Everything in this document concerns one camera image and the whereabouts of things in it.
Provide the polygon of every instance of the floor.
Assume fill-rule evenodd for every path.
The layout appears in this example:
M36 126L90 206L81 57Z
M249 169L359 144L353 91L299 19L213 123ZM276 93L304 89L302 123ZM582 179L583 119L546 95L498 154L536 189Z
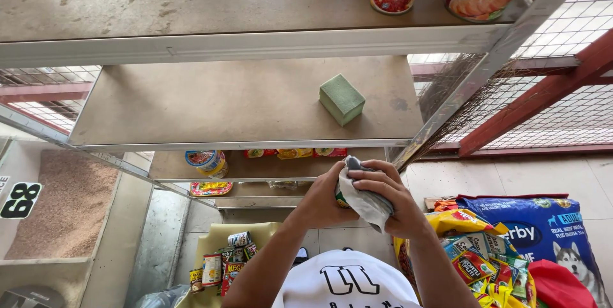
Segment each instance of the floor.
M613 293L613 262L606 261L608 250L613 249L609 236L613 229L613 156L417 163L407 169L403 182L423 209L424 197L568 193L581 204L606 291ZM202 204L191 204L175 284L188 283L198 236L206 234L211 223L280 222L288 213L282 209L233 210L222 215ZM349 246L395 265L390 237L377 233L362 220L312 229L303 246L310 256Z

